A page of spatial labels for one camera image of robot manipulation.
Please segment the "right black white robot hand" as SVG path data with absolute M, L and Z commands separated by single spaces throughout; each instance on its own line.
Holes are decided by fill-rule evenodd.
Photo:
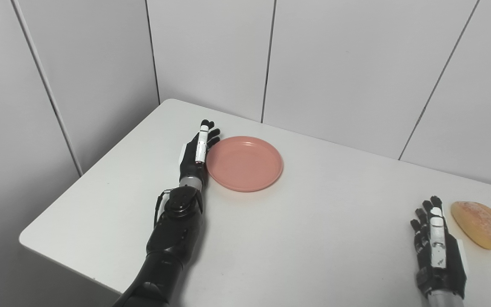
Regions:
M 463 307 L 466 272 L 458 240 L 450 234 L 442 200 L 432 196 L 410 225 L 418 270 L 416 286 L 430 307 Z

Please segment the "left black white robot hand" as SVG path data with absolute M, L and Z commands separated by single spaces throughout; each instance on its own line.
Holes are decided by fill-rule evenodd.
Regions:
M 202 190 L 206 185 L 206 157 L 212 146 L 220 141 L 220 129 L 210 120 L 202 120 L 199 132 L 186 144 L 179 170 L 179 186 Z

